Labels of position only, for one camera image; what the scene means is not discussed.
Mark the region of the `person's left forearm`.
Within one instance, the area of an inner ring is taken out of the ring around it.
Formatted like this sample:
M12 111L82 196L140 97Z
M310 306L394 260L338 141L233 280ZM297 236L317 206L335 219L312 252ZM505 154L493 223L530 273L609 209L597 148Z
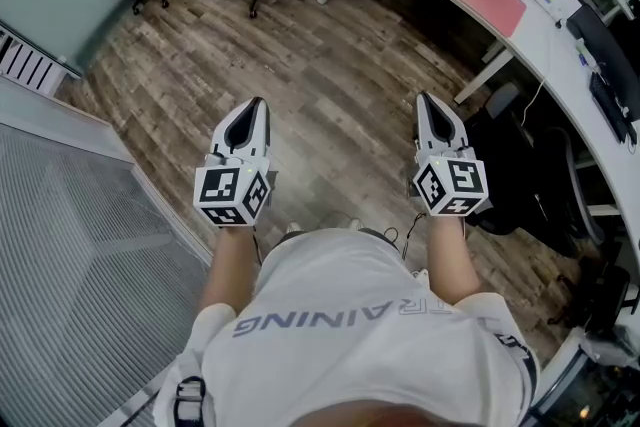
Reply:
M250 303L258 264L258 251L251 227L224 227L213 251L199 310L225 304L236 314Z

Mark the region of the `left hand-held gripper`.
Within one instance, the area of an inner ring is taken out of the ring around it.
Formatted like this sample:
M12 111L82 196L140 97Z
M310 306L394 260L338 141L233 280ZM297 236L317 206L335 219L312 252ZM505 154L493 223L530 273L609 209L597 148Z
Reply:
M253 227L272 192L270 110L261 97L233 109L214 129L211 153L195 171L193 206L214 226ZM249 155L225 155L249 145Z

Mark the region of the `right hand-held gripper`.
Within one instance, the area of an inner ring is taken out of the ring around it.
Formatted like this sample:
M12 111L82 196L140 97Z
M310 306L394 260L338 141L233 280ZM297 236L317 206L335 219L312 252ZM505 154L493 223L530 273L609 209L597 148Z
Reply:
M488 199L484 162L468 146L461 118L434 94L416 97L415 139L412 196L429 215L465 217ZM439 142L449 148L436 149Z

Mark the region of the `person's right forearm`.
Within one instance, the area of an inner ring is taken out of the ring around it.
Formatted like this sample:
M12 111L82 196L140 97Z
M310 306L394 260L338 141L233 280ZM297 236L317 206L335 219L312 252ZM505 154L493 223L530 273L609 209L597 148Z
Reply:
M461 218L429 219L427 271L431 290L447 304L455 305L480 292L481 282L468 251Z

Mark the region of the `compact black keyboard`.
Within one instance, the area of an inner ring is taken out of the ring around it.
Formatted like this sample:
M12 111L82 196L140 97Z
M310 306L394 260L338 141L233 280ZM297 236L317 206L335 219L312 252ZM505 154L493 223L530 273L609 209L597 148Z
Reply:
M620 143L625 143L626 140L634 142L632 125L618 105L615 94L599 73L591 73L589 91L618 141Z

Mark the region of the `glass cabinet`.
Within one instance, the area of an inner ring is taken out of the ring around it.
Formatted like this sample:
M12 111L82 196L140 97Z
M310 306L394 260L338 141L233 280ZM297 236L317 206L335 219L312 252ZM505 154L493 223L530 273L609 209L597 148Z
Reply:
M521 427L640 427L640 371L603 366L568 338L543 369Z

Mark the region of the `black monitor on stand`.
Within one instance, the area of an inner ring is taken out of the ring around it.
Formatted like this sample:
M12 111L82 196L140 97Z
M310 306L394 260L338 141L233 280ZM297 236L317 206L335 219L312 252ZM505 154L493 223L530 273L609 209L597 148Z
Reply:
M613 29L604 24L588 5L580 7L566 21L576 38L582 38L589 53L632 121L640 120L640 18L614 20Z

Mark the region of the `white printed t-shirt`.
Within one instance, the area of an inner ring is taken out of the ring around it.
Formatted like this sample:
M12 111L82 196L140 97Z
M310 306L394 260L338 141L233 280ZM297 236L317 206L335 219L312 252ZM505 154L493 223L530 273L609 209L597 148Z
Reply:
M517 427L538 365L500 295L447 304L398 253L268 255L241 313L216 304L196 317L155 400L157 427L175 427L190 376L206 385L205 427L292 427L358 402Z

